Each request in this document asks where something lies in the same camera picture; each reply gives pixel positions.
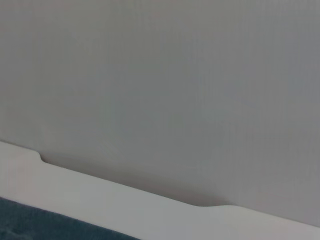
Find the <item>teal carpet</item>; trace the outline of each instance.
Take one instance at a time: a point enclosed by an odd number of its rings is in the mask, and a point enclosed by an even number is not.
[[[136,240],[136,238],[0,197],[0,240]]]

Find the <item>blue carpet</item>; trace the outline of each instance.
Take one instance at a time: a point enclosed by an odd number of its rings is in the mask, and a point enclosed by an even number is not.
[[[0,197],[0,240],[136,240],[136,238]]]

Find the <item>white wall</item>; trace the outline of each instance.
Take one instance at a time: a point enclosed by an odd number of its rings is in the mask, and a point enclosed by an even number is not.
[[[0,2],[0,139],[190,204],[320,226],[319,92],[320,0]]]

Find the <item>gray wall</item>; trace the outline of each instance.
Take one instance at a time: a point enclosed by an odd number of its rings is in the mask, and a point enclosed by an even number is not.
[[[2,0],[0,139],[320,226],[320,0]]]

